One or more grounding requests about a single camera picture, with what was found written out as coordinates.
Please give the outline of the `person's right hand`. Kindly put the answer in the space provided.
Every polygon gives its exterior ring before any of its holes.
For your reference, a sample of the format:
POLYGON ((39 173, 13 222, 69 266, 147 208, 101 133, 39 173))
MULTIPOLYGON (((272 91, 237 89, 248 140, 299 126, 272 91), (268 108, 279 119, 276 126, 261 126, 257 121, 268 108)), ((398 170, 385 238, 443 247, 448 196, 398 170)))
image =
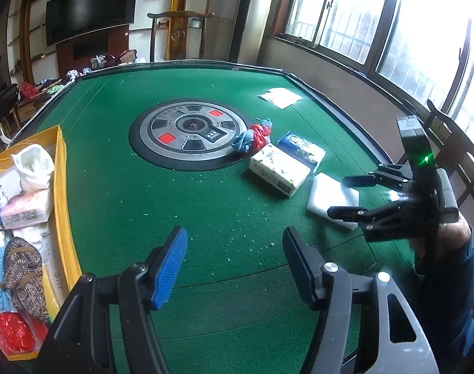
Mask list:
MULTIPOLYGON (((463 247, 471 237, 472 230, 467 220, 459 213, 459 219, 454 223, 440 224, 435 236, 435 257, 442 257, 446 252, 463 247)), ((426 254, 423 238, 409 239, 410 247, 418 257, 426 254)))

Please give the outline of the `blue right sleeve forearm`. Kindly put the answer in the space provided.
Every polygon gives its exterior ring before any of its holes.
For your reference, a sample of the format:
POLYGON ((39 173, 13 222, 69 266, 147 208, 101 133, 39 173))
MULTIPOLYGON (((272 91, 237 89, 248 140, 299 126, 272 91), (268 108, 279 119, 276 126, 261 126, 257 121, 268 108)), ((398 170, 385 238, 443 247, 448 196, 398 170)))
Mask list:
POLYGON ((458 248, 429 262, 416 259, 422 277, 416 313, 439 367, 452 367, 474 345, 474 245, 469 235, 458 248))

